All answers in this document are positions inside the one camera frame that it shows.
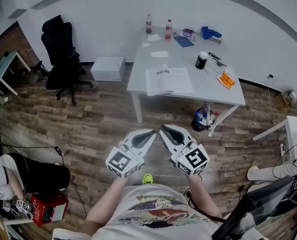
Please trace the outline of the small cardboard box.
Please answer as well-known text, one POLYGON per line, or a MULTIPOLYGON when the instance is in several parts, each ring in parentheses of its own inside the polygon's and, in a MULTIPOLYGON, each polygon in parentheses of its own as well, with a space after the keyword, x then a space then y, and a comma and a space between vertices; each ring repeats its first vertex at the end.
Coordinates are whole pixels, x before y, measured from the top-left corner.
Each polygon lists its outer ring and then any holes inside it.
POLYGON ((279 93, 278 98, 284 108, 293 108, 297 104, 297 93, 294 89, 279 93))

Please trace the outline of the blue cloth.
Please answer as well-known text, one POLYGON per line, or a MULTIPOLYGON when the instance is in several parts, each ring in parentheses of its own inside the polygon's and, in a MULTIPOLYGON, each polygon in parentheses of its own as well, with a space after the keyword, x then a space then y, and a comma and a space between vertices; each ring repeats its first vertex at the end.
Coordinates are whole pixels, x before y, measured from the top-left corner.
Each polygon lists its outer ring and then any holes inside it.
POLYGON ((213 30, 213 29, 209 29, 207 26, 202 26, 201 27, 201 35, 203 37, 203 39, 205 40, 209 40, 211 39, 212 37, 215 37, 215 38, 221 38, 222 37, 222 34, 213 30))

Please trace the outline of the small white desk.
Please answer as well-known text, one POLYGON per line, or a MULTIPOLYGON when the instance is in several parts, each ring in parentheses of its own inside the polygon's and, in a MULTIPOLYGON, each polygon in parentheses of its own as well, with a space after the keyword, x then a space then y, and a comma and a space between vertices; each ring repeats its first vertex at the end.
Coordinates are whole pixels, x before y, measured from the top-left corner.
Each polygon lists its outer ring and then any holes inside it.
POLYGON ((282 132, 279 135, 278 140, 280 141, 280 144, 284 143, 286 145, 285 153, 288 152, 289 160, 291 162, 294 160, 297 160, 297 117, 296 116, 287 115, 285 120, 278 123, 277 125, 274 125, 268 130, 254 136, 252 140, 254 142, 258 141, 280 130, 284 130, 284 132, 282 132))

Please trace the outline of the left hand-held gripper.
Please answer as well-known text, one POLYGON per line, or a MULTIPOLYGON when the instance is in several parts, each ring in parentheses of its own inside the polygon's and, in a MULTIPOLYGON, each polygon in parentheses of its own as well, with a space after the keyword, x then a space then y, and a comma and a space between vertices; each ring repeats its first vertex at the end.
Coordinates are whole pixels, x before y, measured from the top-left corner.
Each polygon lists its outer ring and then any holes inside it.
POLYGON ((105 164, 107 169, 121 179, 126 179, 144 164, 144 155, 157 137, 154 129, 130 132, 118 147, 113 147, 105 164))

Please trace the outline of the neon yellow shoe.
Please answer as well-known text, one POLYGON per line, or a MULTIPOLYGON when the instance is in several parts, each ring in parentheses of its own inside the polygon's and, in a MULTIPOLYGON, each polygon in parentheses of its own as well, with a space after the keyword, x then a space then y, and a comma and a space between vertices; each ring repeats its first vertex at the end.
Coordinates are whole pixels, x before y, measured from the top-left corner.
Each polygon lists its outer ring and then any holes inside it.
POLYGON ((146 185, 146 184, 153 184, 153 183, 154 183, 153 176, 150 173, 145 173, 144 176, 142 177, 142 184, 146 185))

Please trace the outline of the white box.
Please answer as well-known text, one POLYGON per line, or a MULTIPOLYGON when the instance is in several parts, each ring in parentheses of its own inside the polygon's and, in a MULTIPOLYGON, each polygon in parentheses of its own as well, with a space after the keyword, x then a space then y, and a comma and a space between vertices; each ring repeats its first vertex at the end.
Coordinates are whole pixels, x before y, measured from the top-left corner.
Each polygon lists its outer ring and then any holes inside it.
POLYGON ((95 81, 122 82, 126 71, 125 59, 121 56, 97 57, 90 72, 95 81))

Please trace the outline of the dark blue booklet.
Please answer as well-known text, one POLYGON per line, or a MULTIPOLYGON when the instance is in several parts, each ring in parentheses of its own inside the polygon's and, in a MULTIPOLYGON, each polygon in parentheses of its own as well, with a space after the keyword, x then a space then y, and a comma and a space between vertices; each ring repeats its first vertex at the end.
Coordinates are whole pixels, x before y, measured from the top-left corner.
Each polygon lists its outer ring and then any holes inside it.
POLYGON ((194 46, 194 43, 192 43, 189 39, 181 37, 181 36, 174 36, 173 39, 182 47, 192 47, 194 46))

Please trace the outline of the white rack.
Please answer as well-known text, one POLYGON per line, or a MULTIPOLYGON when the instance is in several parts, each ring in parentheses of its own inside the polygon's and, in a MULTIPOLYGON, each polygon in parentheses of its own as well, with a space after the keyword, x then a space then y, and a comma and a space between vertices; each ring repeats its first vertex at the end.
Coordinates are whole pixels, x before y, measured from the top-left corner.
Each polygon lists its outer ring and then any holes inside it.
POLYGON ((25 240, 20 234, 18 234, 11 226, 12 225, 21 225, 33 223, 32 219, 21 218, 21 219, 7 219, 2 218, 3 226, 6 231, 6 239, 12 240, 12 237, 15 237, 15 240, 25 240))

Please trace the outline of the black office chair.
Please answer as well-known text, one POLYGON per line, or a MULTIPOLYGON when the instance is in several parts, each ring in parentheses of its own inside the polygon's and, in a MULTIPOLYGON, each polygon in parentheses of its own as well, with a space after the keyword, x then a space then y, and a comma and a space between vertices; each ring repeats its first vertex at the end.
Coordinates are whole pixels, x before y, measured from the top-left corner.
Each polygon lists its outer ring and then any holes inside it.
POLYGON ((42 26, 41 41, 44 44, 52 69, 47 71, 39 61, 37 70, 47 77, 46 89, 59 90, 56 98, 59 101, 61 94, 69 90, 71 102, 75 107, 74 87, 75 85, 88 85, 91 88, 91 81, 81 80, 86 74, 80 62, 80 55, 73 45, 73 27, 70 22, 64 22, 60 15, 46 21, 42 26))

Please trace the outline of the red drink bottle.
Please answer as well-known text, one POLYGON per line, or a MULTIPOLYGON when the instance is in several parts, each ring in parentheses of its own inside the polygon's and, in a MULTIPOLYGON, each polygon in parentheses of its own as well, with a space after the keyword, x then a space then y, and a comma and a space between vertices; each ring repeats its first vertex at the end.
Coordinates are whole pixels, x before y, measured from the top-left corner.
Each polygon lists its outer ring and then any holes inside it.
POLYGON ((164 39, 165 40, 170 40, 172 36, 172 20, 168 19, 166 26, 165 26, 165 35, 164 39))

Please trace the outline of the white table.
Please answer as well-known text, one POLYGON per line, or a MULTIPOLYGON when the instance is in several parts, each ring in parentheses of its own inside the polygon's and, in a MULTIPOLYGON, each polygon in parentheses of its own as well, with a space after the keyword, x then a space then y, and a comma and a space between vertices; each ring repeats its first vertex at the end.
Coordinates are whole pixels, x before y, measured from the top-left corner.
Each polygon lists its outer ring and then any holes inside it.
POLYGON ((154 27, 153 30, 161 39, 150 42, 149 47, 138 47, 127 85, 127 91, 131 93, 137 122, 142 123, 143 121, 139 94, 146 94, 147 92, 146 70, 162 64, 166 64, 170 68, 186 68, 194 92, 178 94, 179 98, 230 105, 229 108, 216 117, 208 133, 211 137, 216 127, 223 120, 230 116, 238 107, 246 104, 239 78, 230 62, 227 47, 223 43, 216 44, 197 36, 193 42, 194 46, 182 48, 173 38, 165 40, 165 29, 163 27, 154 27), (152 58, 151 52, 160 51, 167 51, 169 57, 152 58), (217 66, 216 62, 209 58, 206 67, 211 71, 211 74, 208 74, 205 69, 197 69, 195 66, 196 60, 202 51, 211 52, 223 59, 226 67, 217 66), (217 76, 221 75, 223 71, 235 81, 235 85, 231 90, 224 87, 217 80, 217 76))

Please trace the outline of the cola bottle with red label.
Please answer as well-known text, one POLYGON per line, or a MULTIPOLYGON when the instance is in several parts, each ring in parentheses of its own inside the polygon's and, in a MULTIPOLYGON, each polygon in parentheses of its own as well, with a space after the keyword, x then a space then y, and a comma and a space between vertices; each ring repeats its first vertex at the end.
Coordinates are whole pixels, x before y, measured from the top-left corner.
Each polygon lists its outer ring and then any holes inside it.
POLYGON ((145 20, 145 32, 150 35, 152 33, 152 17, 151 14, 147 14, 145 20))

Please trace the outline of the white and purple wipes packet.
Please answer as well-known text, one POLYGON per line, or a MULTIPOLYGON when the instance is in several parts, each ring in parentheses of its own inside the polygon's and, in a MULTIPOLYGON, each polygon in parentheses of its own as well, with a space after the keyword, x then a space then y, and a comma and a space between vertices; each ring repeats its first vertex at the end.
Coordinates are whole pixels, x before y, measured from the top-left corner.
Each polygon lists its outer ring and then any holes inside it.
POLYGON ((178 37, 186 38, 186 39, 192 40, 192 41, 194 41, 196 39, 194 32, 190 33, 190 32, 186 32, 186 31, 176 31, 174 34, 178 37))

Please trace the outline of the orange packet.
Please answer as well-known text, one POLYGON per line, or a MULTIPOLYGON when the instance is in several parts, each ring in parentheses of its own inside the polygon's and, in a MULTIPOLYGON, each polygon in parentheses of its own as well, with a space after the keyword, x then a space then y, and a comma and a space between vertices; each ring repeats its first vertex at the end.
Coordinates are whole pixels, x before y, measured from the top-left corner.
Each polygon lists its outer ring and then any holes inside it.
POLYGON ((236 83, 225 71, 218 75, 216 79, 228 90, 231 90, 236 83))

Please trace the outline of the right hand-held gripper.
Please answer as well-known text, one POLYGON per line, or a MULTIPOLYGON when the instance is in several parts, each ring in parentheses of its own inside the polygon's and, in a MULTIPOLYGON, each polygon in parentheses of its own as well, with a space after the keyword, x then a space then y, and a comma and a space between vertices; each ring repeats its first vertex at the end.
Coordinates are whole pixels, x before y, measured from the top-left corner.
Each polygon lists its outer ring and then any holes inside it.
POLYGON ((203 145, 192 139, 185 128, 174 124, 162 124, 159 134, 166 149, 171 153, 174 166, 187 176, 200 173, 208 165, 210 157, 203 145))

